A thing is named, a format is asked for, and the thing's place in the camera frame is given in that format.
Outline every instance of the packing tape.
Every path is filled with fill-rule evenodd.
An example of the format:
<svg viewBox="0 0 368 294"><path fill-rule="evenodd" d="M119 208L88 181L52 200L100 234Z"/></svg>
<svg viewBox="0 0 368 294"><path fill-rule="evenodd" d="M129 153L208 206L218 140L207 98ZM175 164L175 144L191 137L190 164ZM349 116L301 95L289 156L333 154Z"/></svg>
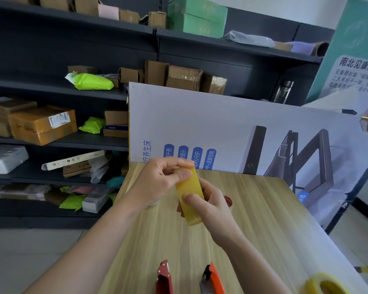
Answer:
<svg viewBox="0 0 368 294"><path fill-rule="evenodd" d="M308 294L349 294L346 288L326 273L314 274L305 284Z"/></svg>

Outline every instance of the right hand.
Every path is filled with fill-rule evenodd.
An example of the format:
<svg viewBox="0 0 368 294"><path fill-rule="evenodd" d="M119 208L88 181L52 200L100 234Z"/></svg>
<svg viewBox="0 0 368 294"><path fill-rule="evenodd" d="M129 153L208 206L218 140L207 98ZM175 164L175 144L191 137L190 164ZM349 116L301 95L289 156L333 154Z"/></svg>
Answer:
<svg viewBox="0 0 368 294"><path fill-rule="evenodd" d="M224 248L232 240L241 237L242 232L236 224L221 190L202 178L199 178L199 181L206 200L197 194L183 194L182 200L196 209L207 230L210 231L214 242ZM181 216L184 217L180 204L177 211L181 212Z"/></svg>

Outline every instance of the blue label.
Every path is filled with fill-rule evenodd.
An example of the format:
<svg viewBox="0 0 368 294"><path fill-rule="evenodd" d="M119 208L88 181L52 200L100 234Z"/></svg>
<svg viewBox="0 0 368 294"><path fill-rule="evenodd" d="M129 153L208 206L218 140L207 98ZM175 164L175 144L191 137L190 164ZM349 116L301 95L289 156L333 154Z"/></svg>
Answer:
<svg viewBox="0 0 368 294"><path fill-rule="evenodd" d="M164 157L173 157L175 146L173 144L165 144Z"/></svg>
<svg viewBox="0 0 368 294"><path fill-rule="evenodd" d="M203 149L201 147L196 147L192 151L191 160L195 162L196 169L199 169L199 166L201 164L202 153L203 153Z"/></svg>
<svg viewBox="0 0 368 294"><path fill-rule="evenodd" d="M120 126L120 125L106 125L105 129L107 130L121 130L128 131L128 126Z"/></svg>
<svg viewBox="0 0 368 294"><path fill-rule="evenodd" d="M178 158L186 159L188 157L188 147L185 145L182 145L178 148Z"/></svg>
<svg viewBox="0 0 368 294"><path fill-rule="evenodd" d="M308 192L301 191L299 194L297 194L297 198L299 198L299 200L301 201L301 203L303 203L305 201L305 199L307 198L308 195L309 195Z"/></svg>
<svg viewBox="0 0 368 294"><path fill-rule="evenodd" d="M213 148L210 148L207 150L206 156L204 157L203 169L206 169L206 170L213 169L213 164L214 164L216 153L217 151Z"/></svg>

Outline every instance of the wooden table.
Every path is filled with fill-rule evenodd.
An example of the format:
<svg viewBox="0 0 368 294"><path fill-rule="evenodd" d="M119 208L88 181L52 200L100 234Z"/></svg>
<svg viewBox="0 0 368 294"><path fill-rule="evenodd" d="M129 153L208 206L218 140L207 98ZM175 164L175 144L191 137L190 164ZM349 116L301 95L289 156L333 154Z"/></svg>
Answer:
<svg viewBox="0 0 368 294"><path fill-rule="evenodd" d="M142 170L133 163L118 197ZM232 214L245 236L267 259L293 293L305 293L305 281L326 272L351 292L368 293L352 265L279 178L199 170L233 200ZM225 252L203 224L189 227L176 212L175 188L159 204L143 211L110 268L99 294L155 293L157 268L168 259L175 294L200 293L199 282L212 261L227 294L242 293Z"/></svg>

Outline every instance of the white foam box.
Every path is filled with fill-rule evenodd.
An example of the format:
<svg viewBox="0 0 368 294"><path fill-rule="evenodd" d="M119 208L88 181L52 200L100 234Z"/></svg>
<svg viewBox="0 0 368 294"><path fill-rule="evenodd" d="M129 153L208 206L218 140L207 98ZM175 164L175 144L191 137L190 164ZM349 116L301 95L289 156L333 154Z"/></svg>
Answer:
<svg viewBox="0 0 368 294"><path fill-rule="evenodd" d="M85 212L93 212L97 214L103 205L108 201L112 188L104 186L96 187L82 202L82 209Z"/></svg>
<svg viewBox="0 0 368 294"><path fill-rule="evenodd" d="M0 144L0 174L8 174L29 158L26 148Z"/></svg>

